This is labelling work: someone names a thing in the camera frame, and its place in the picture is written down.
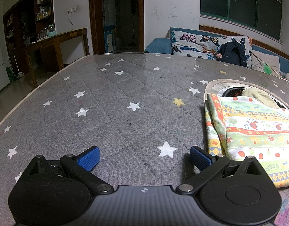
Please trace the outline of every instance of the metal screw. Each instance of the metal screw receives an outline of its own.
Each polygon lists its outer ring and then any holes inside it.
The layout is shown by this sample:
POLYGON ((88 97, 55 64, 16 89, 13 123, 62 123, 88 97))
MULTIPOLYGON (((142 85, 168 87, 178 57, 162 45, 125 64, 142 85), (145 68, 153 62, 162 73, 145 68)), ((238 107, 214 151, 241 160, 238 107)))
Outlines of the metal screw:
POLYGON ((184 192, 190 192, 194 189, 194 187, 191 186, 190 184, 181 184, 178 188, 184 192))
POLYGON ((105 183, 98 185, 96 188, 100 192, 108 192, 112 189, 110 185, 105 184, 105 183))

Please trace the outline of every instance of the wooden desk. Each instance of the wooden desk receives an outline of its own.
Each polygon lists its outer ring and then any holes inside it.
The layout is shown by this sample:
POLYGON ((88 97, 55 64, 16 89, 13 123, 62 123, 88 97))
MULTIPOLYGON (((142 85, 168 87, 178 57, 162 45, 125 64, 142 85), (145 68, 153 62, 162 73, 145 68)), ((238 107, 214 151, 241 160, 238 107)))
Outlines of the wooden desk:
POLYGON ((54 46, 58 68, 59 68, 59 70, 61 70, 64 68, 64 63, 63 63, 60 43, 67 41, 67 40, 70 40, 70 39, 73 39, 73 38, 76 38, 78 36, 83 36, 85 52, 86 52, 86 55, 89 55, 90 53, 89 53, 89 45, 88 45, 88 37, 87 37, 87 28, 61 33, 61 34, 49 37, 47 39, 44 39, 42 41, 30 44, 24 48, 28 68, 31 72, 32 82, 33 82, 33 85, 35 88, 38 86, 38 83, 36 82, 36 78, 35 78, 35 75, 33 72, 31 58, 30 58, 30 52, 33 52, 35 50, 39 50, 39 49, 42 49, 45 47, 54 46))

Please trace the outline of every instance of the star-patterned tablecloth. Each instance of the star-patterned tablecloth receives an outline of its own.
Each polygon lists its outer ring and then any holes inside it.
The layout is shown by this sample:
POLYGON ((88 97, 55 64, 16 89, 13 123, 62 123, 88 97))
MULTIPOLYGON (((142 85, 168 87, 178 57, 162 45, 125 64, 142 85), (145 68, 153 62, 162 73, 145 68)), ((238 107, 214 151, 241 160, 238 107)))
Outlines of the star-patterned tablecloth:
MULTIPOLYGON (((91 172, 114 188, 175 188, 194 176, 189 150, 207 148, 204 90, 220 78, 257 84, 289 104, 289 82, 214 60, 99 54, 58 72, 0 125, 0 225, 13 225, 8 195, 38 154, 56 160, 98 146, 100 162, 91 172)), ((276 224, 288 226, 289 187, 280 194, 276 224)))

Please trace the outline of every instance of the backpack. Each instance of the backpack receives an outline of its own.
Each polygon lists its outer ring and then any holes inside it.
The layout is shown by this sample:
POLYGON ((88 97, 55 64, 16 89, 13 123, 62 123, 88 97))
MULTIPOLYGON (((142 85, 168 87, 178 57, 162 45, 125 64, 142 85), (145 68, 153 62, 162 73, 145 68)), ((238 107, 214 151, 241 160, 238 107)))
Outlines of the backpack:
POLYGON ((218 61, 247 67, 245 49, 241 44, 227 42, 221 45, 219 53, 222 54, 222 58, 218 58, 218 61))

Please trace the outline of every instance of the window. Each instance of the window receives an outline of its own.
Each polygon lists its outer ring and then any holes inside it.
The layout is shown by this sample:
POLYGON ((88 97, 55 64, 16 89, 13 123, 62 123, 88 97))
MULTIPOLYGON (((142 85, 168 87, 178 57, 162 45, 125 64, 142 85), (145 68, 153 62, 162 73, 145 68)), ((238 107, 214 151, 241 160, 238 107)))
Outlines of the window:
POLYGON ((201 14, 237 22, 277 40, 280 38, 282 3, 279 0, 201 0, 201 14))

